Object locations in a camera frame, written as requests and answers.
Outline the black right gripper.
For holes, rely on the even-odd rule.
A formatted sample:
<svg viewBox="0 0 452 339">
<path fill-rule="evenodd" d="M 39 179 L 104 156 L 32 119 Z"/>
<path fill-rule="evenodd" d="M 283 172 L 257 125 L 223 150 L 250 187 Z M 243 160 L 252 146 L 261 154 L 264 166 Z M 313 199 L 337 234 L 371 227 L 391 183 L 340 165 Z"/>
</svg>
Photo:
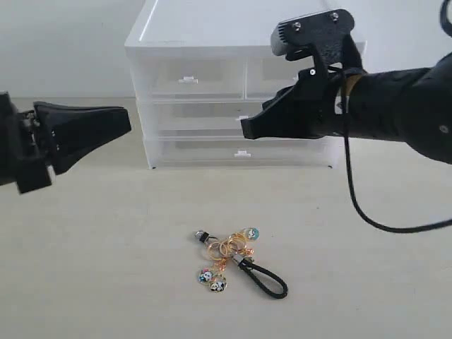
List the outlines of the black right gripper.
<svg viewBox="0 0 452 339">
<path fill-rule="evenodd" d="M 344 69 L 329 66 L 327 72 L 305 69 L 295 85 L 277 91 L 254 117 L 241 120 L 243 137 L 319 139 L 343 136 L 342 89 Z"/>
</svg>

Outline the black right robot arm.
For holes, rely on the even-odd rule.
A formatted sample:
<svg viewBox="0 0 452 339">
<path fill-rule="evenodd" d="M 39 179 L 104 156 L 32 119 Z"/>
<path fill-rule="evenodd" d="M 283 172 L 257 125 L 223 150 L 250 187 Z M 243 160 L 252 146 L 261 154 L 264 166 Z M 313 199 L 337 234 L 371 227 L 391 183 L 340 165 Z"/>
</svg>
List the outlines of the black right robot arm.
<svg viewBox="0 0 452 339">
<path fill-rule="evenodd" d="M 431 68 L 365 73 L 349 69 L 325 78 L 303 71 L 292 87 L 241 121 L 246 139 L 342 136 L 398 141 L 451 163 L 451 55 Z"/>
</svg>

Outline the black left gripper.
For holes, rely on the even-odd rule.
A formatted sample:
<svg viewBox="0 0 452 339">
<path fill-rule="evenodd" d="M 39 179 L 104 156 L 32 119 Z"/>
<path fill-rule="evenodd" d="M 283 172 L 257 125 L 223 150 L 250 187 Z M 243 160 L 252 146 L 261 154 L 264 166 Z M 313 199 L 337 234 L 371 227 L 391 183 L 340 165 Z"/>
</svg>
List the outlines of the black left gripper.
<svg viewBox="0 0 452 339">
<path fill-rule="evenodd" d="M 21 194 L 52 185 L 49 148 L 42 145 L 43 125 L 50 135 L 52 166 L 66 173 L 88 153 L 131 131 L 123 107 L 70 107 L 38 101 L 21 112 L 1 92 L 1 185 L 14 183 Z"/>
</svg>

